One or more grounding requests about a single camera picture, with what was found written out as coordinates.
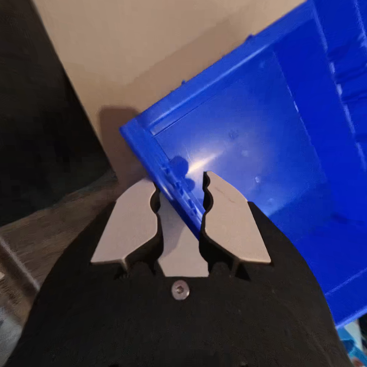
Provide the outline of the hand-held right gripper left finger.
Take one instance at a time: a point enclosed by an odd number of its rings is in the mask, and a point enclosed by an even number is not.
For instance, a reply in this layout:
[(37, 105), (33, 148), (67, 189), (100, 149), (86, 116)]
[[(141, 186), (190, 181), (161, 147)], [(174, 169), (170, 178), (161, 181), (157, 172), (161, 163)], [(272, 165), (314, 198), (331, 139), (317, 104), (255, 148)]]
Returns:
[(119, 264), (124, 272), (131, 272), (143, 262), (153, 270), (163, 253), (159, 208), (160, 191), (150, 179), (127, 189), (116, 200), (91, 264)]

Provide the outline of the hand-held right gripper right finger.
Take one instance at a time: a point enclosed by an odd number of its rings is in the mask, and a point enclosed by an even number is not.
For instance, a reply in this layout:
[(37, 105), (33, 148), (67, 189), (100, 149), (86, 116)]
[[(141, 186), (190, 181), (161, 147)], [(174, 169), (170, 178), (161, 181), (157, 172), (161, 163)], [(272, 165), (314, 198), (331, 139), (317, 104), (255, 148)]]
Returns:
[(237, 272), (246, 263), (271, 264), (244, 195), (212, 171), (203, 174), (203, 191), (199, 251), (209, 272), (219, 262), (225, 263), (231, 272)]

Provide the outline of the blue plastic bin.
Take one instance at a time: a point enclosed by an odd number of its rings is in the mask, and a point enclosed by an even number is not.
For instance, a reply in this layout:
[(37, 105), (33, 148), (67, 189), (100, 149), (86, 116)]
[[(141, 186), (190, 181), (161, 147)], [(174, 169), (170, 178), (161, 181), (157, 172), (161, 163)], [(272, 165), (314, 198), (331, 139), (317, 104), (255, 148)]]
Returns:
[(366, 314), (366, 1), (306, 1), (120, 133), (191, 231), (203, 173), (306, 259), (337, 327)]

